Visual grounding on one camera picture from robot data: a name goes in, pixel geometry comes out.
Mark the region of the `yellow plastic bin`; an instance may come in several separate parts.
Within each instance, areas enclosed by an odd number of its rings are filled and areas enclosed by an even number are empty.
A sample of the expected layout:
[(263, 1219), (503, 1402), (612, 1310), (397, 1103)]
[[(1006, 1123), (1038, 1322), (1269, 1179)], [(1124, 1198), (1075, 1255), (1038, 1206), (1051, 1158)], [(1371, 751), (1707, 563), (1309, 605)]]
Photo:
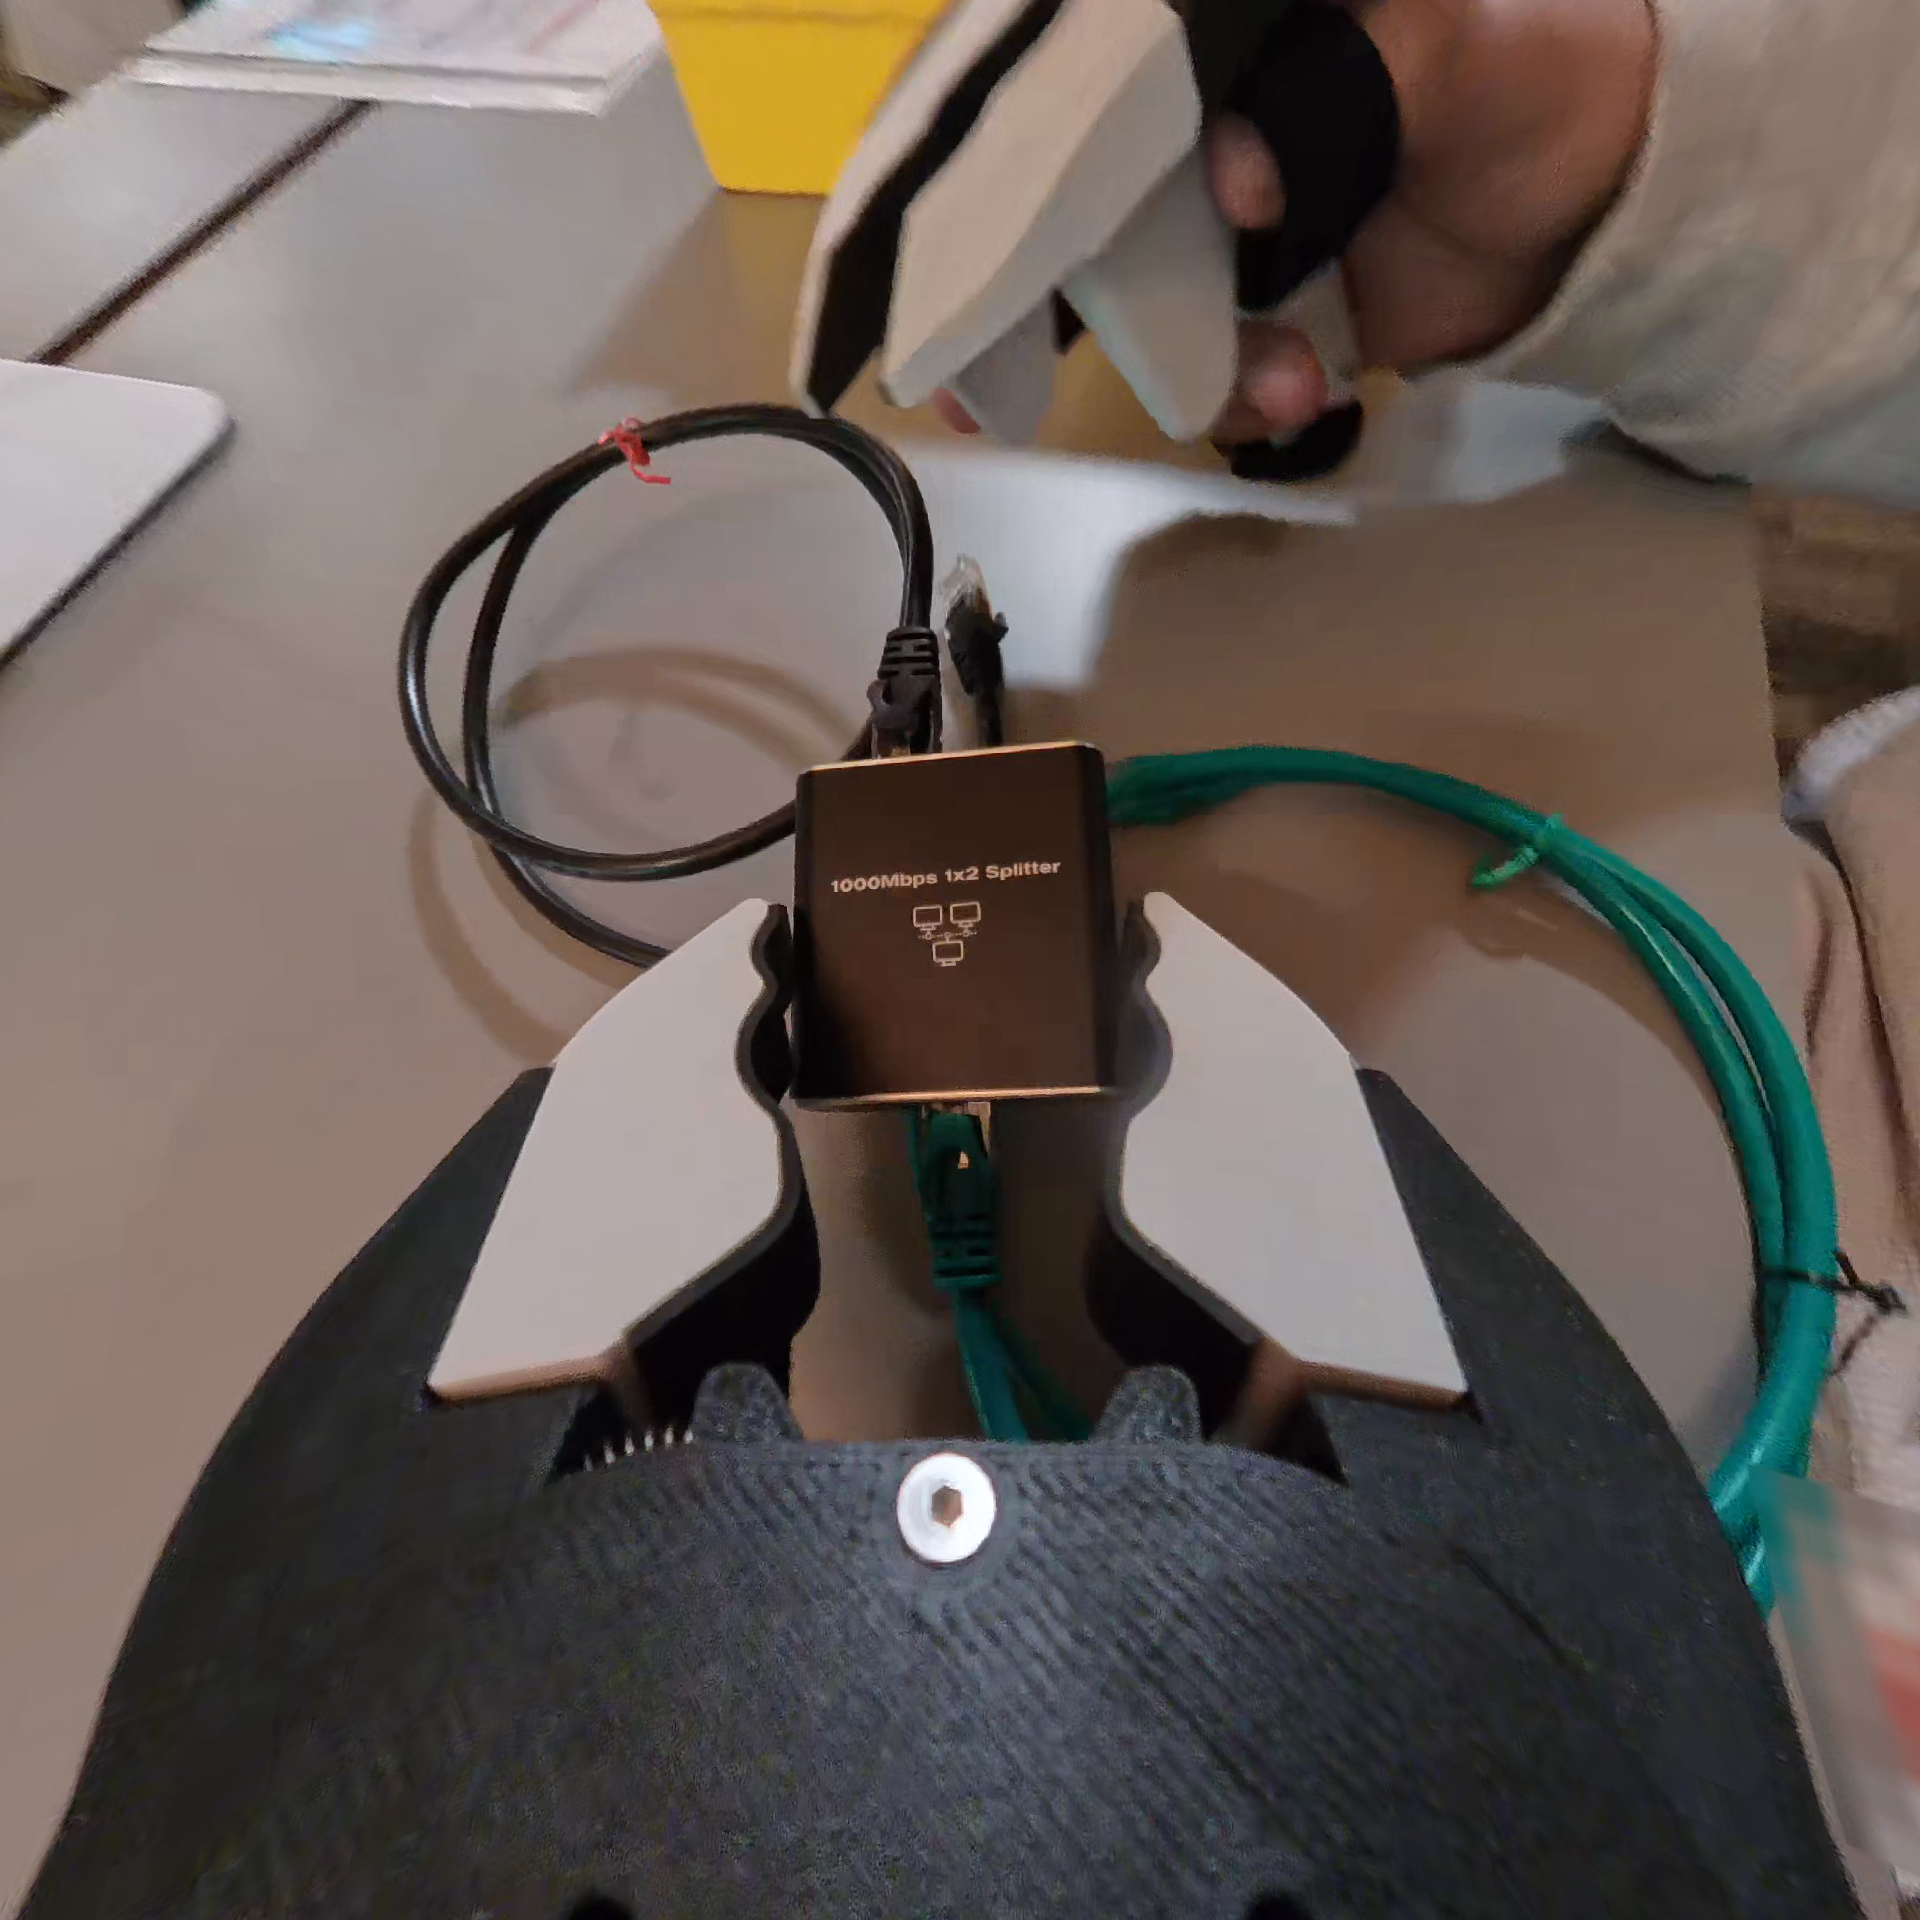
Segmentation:
[(651, 11), (717, 188), (818, 198), (945, 2), (653, 2)]

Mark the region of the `black twist tie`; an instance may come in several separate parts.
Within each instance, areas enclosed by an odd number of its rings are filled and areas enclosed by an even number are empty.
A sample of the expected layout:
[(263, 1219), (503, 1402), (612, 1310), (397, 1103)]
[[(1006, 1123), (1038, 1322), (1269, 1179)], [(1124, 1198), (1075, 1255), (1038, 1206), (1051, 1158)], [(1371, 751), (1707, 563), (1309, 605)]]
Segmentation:
[(1812, 1274), (1785, 1263), (1764, 1263), (1758, 1269), (1758, 1277), (1774, 1287), (1817, 1290), (1839, 1300), (1865, 1303), (1876, 1316), (1908, 1315), (1906, 1295), (1902, 1295), (1897, 1287), (1861, 1279), (1844, 1260), (1838, 1260), (1838, 1270), (1828, 1274)]

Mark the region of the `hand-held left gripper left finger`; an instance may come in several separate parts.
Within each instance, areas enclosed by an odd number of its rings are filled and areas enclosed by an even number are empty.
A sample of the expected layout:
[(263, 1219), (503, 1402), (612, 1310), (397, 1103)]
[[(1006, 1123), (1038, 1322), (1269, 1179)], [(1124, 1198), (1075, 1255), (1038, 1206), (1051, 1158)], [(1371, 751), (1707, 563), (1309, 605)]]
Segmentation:
[(439, 1402), (605, 1386), (678, 1426), (708, 1371), (791, 1386), (822, 1263), (783, 1116), (791, 938), (747, 901), (565, 1043), (426, 1378)]

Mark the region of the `white tablet stand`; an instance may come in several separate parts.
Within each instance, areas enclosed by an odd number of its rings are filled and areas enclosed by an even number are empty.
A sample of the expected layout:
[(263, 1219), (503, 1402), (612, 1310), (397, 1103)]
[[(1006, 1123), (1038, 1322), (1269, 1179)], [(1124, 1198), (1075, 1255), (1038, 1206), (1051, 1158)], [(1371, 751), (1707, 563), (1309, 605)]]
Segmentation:
[(2, 659), (215, 462), (233, 417), (211, 391), (2, 363)]

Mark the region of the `grey desk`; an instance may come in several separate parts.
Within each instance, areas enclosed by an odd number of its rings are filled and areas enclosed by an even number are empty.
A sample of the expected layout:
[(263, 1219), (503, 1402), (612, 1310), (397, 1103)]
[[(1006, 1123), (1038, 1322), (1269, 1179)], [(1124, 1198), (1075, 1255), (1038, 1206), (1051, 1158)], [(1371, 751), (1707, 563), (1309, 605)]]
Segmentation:
[[(621, 972), (426, 793), (430, 563), (623, 417), (783, 396), (811, 205), (713, 193), (653, 70), (603, 116), (380, 107), (83, 365), (205, 388), (226, 452), (4, 670), (4, 1916), (181, 1506), (324, 1284)], [(1329, 490), (1234, 487), (1077, 356), (1039, 449), (870, 391), (1010, 735), (1236, 742), (1564, 818), (1791, 998), (1743, 497), (1547, 391), (1369, 401)], [(1484, 842), (1347, 788), (1121, 842), (1389, 1071), (1709, 1468), (1750, 1402), (1739, 1179), (1660, 994)]]

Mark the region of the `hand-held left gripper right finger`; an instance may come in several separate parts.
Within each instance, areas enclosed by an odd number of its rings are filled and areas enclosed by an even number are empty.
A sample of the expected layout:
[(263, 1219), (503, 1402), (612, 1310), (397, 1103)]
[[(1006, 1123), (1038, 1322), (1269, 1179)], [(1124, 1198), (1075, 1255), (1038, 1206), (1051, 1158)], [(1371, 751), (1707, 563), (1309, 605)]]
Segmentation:
[(1309, 1003), (1171, 893), (1122, 933), (1097, 1327), (1174, 1369), (1203, 1433), (1309, 1394), (1458, 1410), (1466, 1366), (1361, 1069)]

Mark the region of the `person's right hand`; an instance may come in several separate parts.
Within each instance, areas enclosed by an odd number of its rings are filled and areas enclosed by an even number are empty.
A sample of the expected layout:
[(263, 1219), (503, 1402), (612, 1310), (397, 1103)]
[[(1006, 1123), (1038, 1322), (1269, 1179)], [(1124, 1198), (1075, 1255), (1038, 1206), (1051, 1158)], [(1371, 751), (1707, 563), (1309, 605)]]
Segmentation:
[(1394, 193), (1339, 270), (1361, 370), (1481, 361), (1553, 299), (1631, 177), (1660, 76), (1643, 2), (1350, 5), (1394, 83)]

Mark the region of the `person's right forearm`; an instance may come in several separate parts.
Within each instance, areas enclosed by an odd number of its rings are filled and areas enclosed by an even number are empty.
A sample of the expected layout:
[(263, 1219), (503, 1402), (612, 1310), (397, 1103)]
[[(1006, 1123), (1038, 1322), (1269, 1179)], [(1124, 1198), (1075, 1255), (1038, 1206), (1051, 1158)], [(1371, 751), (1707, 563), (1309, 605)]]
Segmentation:
[(1917, 5), (1652, 5), (1622, 193), (1479, 373), (1709, 477), (1917, 503)]

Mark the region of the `green twist tie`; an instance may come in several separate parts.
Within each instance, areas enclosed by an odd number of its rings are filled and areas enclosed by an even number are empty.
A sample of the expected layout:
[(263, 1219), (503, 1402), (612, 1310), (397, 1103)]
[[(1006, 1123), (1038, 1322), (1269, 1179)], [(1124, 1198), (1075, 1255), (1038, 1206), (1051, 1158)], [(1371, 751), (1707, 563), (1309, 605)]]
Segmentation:
[(1492, 893), (1553, 861), (1564, 831), (1562, 814), (1534, 814), (1518, 842), (1502, 855), (1484, 859), (1469, 877), (1476, 893)]

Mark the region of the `black network splitter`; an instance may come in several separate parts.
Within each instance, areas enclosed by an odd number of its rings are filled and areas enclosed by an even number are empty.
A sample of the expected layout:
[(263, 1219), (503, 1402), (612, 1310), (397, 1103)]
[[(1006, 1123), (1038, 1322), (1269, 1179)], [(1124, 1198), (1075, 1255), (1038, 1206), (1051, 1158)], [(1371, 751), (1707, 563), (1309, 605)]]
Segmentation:
[(1095, 1097), (1118, 1059), (1109, 769), (1081, 740), (804, 770), (794, 1097)]

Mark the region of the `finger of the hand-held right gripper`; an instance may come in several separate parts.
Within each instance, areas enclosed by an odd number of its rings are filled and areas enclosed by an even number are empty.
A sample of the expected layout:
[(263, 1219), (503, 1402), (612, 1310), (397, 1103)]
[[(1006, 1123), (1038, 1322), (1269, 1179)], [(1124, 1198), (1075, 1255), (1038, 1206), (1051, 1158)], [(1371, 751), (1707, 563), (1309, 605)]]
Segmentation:
[(883, 97), (807, 249), (788, 383), (811, 414), (835, 414), (881, 356), (907, 210), (1059, 11), (1059, 2), (949, 5)]
[(881, 388), (950, 396), (1026, 443), (1049, 406), (1055, 303), (1188, 153), (1201, 101), (1164, 2), (1060, 5), (903, 215)]

